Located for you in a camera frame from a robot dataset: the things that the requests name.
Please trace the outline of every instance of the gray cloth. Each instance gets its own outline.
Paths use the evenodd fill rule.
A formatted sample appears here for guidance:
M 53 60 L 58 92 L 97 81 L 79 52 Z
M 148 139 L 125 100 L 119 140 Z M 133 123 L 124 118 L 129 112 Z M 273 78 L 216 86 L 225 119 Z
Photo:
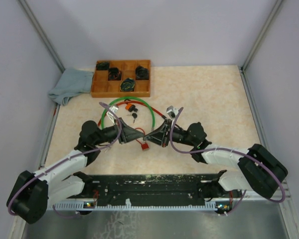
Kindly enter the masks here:
M 93 72 L 67 68 L 48 96 L 60 105 L 67 105 L 69 100 L 82 93 L 89 93 L 92 86 Z

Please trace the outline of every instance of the silver clamp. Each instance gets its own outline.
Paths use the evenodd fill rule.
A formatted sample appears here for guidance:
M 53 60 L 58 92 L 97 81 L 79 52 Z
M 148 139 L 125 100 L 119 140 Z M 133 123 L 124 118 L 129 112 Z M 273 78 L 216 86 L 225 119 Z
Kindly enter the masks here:
M 110 107 L 110 110 L 113 112 L 113 113 L 116 113 L 118 110 L 119 110 L 119 107 L 117 105 L 112 105 Z M 112 121 L 113 124 L 115 124 L 115 118 L 114 116 L 112 115 L 112 113 L 110 113 L 109 111 L 106 112 L 106 115 L 109 117 L 109 119 Z
M 176 118 L 176 115 L 178 115 L 178 109 L 174 106 L 170 106 L 166 109 L 166 113 L 172 120 L 174 120 Z

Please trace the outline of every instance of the black metal plate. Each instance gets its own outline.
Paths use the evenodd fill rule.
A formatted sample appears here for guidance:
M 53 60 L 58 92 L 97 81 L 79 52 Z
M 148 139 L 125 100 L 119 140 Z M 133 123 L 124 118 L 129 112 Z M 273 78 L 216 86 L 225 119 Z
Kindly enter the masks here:
M 98 206 L 124 206 L 126 199 L 133 206 L 203 206 L 201 188 L 215 185 L 219 174 L 89 176 L 93 179 L 92 189 L 72 198 L 93 198 L 98 191 Z

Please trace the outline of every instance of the metal floor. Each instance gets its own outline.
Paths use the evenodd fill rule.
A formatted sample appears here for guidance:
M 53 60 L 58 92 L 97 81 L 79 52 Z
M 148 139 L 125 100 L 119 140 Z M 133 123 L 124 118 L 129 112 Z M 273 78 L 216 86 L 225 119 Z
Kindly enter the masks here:
M 22 239 L 286 239 L 278 204 L 244 201 L 235 213 L 214 212 L 93 212 L 63 219 L 47 211 L 27 225 Z

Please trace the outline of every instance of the key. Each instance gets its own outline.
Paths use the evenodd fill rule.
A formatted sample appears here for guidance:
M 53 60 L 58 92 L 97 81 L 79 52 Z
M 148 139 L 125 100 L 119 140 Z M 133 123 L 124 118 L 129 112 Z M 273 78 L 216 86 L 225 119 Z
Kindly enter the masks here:
M 133 121 L 133 123 L 134 123 L 135 120 L 136 120 L 136 118 L 138 117 L 138 115 L 137 115 L 136 113 L 133 113 L 132 116 L 133 116 L 133 118 L 134 118 L 134 121 Z

